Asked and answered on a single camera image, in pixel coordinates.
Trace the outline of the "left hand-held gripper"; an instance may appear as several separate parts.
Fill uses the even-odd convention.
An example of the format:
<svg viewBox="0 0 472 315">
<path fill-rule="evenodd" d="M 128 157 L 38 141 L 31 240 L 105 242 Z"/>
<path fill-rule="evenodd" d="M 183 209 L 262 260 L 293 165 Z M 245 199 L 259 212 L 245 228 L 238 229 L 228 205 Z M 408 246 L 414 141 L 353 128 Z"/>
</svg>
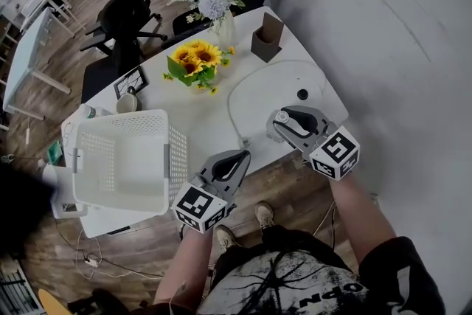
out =
<svg viewBox="0 0 472 315">
<path fill-rule="evenodd" d="M 182 184 L 172 210 L 176 218 L 205 233 L 236 207 L 234 196 L 251 163 L 248 150 L 228 150 L 209 157 L 190 181 Z"/>
</svg>

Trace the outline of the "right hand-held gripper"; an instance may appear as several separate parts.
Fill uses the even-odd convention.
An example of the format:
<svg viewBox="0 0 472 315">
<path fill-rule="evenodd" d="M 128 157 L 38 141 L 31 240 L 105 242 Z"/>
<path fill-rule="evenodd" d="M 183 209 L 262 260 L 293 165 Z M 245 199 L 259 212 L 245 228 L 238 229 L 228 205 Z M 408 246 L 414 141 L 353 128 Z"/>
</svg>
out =
<svg viewBox="0 0 472 315">
<path fill-rule="evenodd" d="M 313 170 L 329 179 L 341 180 L 358 163 L 359 143 L 318 109 L 281 108 L 271 117 L 271 126 Z"/>
</svg>

